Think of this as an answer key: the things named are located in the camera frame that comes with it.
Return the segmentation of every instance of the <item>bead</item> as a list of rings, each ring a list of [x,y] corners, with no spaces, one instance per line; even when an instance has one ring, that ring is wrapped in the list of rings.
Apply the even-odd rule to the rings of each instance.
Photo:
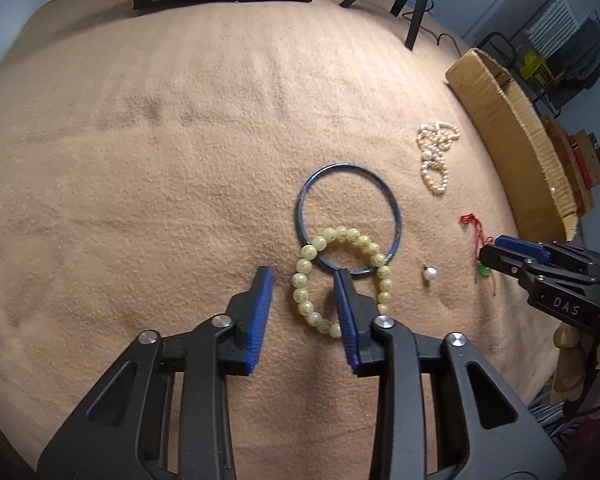
[[[391,289],[391,286],[394,284],[394,280],[391,280],[389,278],[386,278],[385,280],[381,280],[378,288],[380,290],[382,290],[383,292],[389,292],[389,290]]]
[[[294,301],[296,303],[302,303],[309,299],[309,291],[305,288],[296,288],[294,290]]]
[[[371,238],[367,235],[360,235],[360,238],[358,238],[358,245],[363,249],[368,249],[369,245],[371,245]]]
[[[307,260],[306,258],[300,258],[296,262],[296,270],[300,274],[308,274],[309,272],[312,271],[313,268],[314,268],[314,266],[312,266],[311,262],[309,260]]]
[[[384,254],[374,254],[373,256],[371,256],[371,265],[373,265],[374,267],[382,267],[384,265],[385,260],[386,258],[384,257]]]
[[[483,265],[481,262],[478,262],[476,266],[481,276],[488,276],[489,274],[491,274],[491,269],[486,265]]]
[[[309,324],[309,326],[316,326],[318,323],[320,323],[321,319],[322,316],[320,314],[317,312],[312,312],[306,317],[306,322]]]
[[[308,316],[314,311],[314,304],[309,300],[304,300],[298,303],[298,312],[302,316]]]
[[[438,276],[438,271],[433,267],[426,267],[424,269],[424,279],[430,282],[431,280],[435,280]]]
[[[301,288],[303,286],[306,286],[306,284],[308,283],[308,279],[304,274],[300,274],[300,272],[296,272],[292,277],[291,277],[291,284],[295,287],[295,288]]]
[[[333,227],[327,227],[324,231],[322,231],[322,236],[325,240],[327,240],[328,244],[333,244],[334,241],[338,239],[336,229],[334,229]]]
[[[342,330],[340,329],[339,323],[331,323],[329,327],[329,335],[334,339],[338,339],[342,336]]]
[[[349,230],[346,227],[344,227],[344,225],[339,225],[338,227],[336,227],[336,237],[338,241],[343,242],[344,240],[346,240],[348,232]]]
[[[329,329],[331,328],[331,321],[329,321],[328,319],[322,318],[315,327],[318,329],[318,332],[320,332],[321,334],[326,334],[329,332]]]
[[[391,269],[388,265],[383,265],[382,267],[378,267],[376,271],[376,276],[381,280],[387,279],[391,275]]]
[[[349,231],[347,231],[347,240],[349,242],[354,244],[358,241],[358,238],[360,238],[360,231],[358,231],[356,228],[351,228]]]
[[[302,254],[302,257],[306,258],[307,260],[313,260],[318,255],[318,249],[311,244],[308,244],[302,248],[300,254]]]
[[[327,239],[324,236],[317,236],[311,240],[311,245],[314,246],[318,252],[323,251],[327,248]]]

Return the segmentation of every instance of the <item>pearl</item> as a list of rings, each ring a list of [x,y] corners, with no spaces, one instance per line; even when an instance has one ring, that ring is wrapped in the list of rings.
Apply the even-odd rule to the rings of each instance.
[[[323,251],[327,248],[327,239],[324,236],[317,236],[311,240],[311,245],[314,246],[318,252]]]
[[[302,316],[308,316],[314,311],[314,304],[309,300],[304,300],[298,303],[298,312]]]
[[[334,241],[338,239],[336,229],[333,227],[327,227],[324,231],[322,231],[322,236],[325,240],[327,240],[328,244],[333,244]]]
[[[329,329],[331,328],[331,321],[329,321],[328,319],[322,318],[315,327],[318,329],[318,332],[320,332],[321,334],[326,334],[329,332]]]
[[[358,238],[360,238],[360,231],[357,229],[351,228],[349,231],[347,231],[347,240],[349,242],[354,244],[358,241]]]
[[[373,256],[371,256],[371,265],[373,265],[374,267],[382,267],[384,265],[385,260],[386,258],[384,257],[384,254],[374,254]]]
[[[314,266],[312,266],[311,262],[306,258],[301,258],[296,262],[296,270],[300,274],[308,274],[313,268]]]
[[[367,235],[361,235],[360,238],[358,238],[358,245],[363,249],[368,249],[369,245],[371,245],[371,238]]]
[[[340,329],[339,323],[331,323],[331,326],[329,327],[329,335],[334,339],[338,339],[342,336],[342,330]]]
[[[454,140],[460,138],[460,130],[455,124],[436,121],[435,124],[421,124],[416,134],[416,142],[422,151],[422,170],[420,171],[425,185],[430,192],[442,195],[448,183],[448,166],[443,152],[451,147]],[[429,175],[429,170],[438,172],[442,181],[438,186]]]
[[[318,249],[311,244],[308,244],[302,248],[300,254],[302,254],[302,257],[306,258],[307,260],[313,260],[318,255]]]
[[[309,326],[316,326],[318,323],[320,323],[321,319],[322,316],[320,314],[317,312],[312,312],[306,317],[306,322],[309,324]]]
[[[304,274],[300,274],[299,272],[296,272],[292,277],[291,277],[291,284],[295,287],[295,288],[301,288],[302,286],[306,286],[306,284],[308,283],[308,279]]]
[[[424,269],[424,279],[427,280],[428,282],[430,282],[431,280],[435,280],[437,275],[438,275],[438,271],[436,269],[434,269],[433,267],[426,267]]]
[[[294,301],[296,303],[302,303],[309,299],[309,291],[305,288],[296,288],[294,290]]]
[[[391,269],[389,266],[383,265],[382,267],[378,267],[376,271],[376,276],[381,280],[388,278],[391,275]]]
[[[338,227],[336,227],[336,237],[338,241],[343,242],[344,240],[346,240],[348,232],[349,230],[346,227],[344,227],[344,225],[339,225]]]
[[[381,280],[378,288],[380,290],[382,290],[383,292],[389,292],[389,290],[391,289],[391,286],[394,284],[394,280],[391,280],[389,278],[385,279],[385,280]]]

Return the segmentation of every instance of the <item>beige blanket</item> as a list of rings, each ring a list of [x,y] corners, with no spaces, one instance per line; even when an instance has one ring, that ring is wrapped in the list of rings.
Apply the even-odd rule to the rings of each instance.
[[[466,332],[523,399],[545,382],[557,323],[509,278],[496,276],[495,297],[490,279],[474,282],[458,217],[474,212],[487,235],[516,229],[445,85],[455,50],[425,31],[405,49],[409,23],[389,0],[339,1],[139,14],[130,0],[57,0],[21,33],[0,67],[0,426],[32,465],[136,334],[222,312],[267,264],[260,367],[230,381],[238,475],[366,478],[376,381],[356,379],[290,298],[296,193],[334,161],[373,169],[400,202],[391,314],[427,335]],[[462,131],[442,198],[420,178],[415,143],[435,120]],[[381,193],[353,175],[318,184],[306,218],[313,233],[344,224],[385,248],[392,238]],[[429,288],[422,264],[440,274]],[[330,288],[312,274],[326,315]]]

